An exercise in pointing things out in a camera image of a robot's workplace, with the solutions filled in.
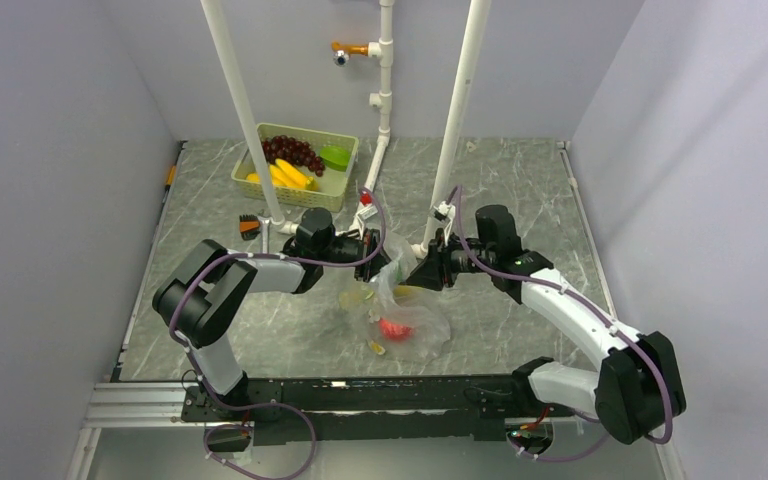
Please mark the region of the clear printed plastic bag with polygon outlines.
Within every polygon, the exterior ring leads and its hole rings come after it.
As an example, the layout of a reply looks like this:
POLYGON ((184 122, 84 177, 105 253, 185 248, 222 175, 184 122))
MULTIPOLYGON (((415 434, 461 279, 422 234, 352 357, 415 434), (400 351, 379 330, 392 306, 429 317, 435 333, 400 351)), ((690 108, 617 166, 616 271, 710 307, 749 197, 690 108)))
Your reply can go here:
POLYGON ((408 240, 388 232, 384 250, 390 256, 390 263, 378 275, 369 282, 351 279, 340 291, 365 287, 375 292, 374 301, 367 308, 352 311, 339 308, 346 315, 353 332, 376 355, 417 363, 429 362, 442 353, 444 344, 451 339, 450 322, 433 291, 419 288, 421 293, 415 297, 394 297, 394 287, 403 285, 402 281, 418 265, 408 240), (414 334, 402 342, 389 341, 379 331, 378 321, 381 318, 410 326, 414 334))

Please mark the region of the red fake apple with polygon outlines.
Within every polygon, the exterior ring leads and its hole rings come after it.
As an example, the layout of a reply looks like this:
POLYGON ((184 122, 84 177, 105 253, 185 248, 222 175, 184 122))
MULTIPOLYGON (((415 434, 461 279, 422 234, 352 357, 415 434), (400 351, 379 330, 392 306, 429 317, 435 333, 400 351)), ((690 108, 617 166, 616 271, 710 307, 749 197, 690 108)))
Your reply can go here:
POLYGON ((386 318, 381 318, 378 321, 378 328, 381 335, 392 342, 405 341, 414 334, 414 329, 412 327, 394 323, 386 318))

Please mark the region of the green fake lime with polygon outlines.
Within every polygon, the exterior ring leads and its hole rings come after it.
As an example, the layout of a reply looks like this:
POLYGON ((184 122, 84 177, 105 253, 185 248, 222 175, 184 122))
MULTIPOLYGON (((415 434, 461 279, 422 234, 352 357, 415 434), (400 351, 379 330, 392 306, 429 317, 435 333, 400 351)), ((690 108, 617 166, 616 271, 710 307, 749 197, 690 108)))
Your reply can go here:
POLYGON ((347 289, 339 293, 338 305, 342 310, 352 311, 357 308, 367 308, 374 298, 375 292, 365 287, 347 289))

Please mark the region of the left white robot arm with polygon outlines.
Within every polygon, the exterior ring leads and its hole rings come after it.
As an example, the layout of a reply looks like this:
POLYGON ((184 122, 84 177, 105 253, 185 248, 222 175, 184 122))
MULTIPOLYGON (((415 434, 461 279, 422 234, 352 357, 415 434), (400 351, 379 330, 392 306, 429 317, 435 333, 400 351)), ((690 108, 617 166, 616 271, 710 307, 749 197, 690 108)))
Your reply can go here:
POLYGON ((370 280, 391 260, 387 234, 385 226, 339 233, 330 211, 316 207, 304 212, 278 253, 233 253, 211 239, 190 251, 157 288, 152 308, 184 347, 218 417, 235 419, 250 402, 247 373, 228 337, 246 296, 306 293, 326 268, 351 268, 357 279, 370 280))

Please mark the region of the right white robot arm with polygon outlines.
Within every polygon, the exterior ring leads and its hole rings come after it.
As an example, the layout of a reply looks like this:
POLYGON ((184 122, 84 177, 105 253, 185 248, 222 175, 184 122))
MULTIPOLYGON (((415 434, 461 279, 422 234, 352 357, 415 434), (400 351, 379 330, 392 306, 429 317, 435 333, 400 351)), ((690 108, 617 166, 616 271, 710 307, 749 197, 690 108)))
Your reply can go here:
POLYGON ((517 411, 534 415, 545 407, 563 407, 598 421, 623 444, 671 440, 674 421, 687 404, 674 346, 665 335, 644 334, 616 319, 545 256, 524 248, 506 207, 480 208, 475 238, 463 236, 452 202, 440 203, 431 216, 441 226, 408 285, 441 291, 461 275, 486 274, 512 302, 540 314, 572 340, 593 366, 585 370, 540 357, 518 367, 510 391, 517 411))

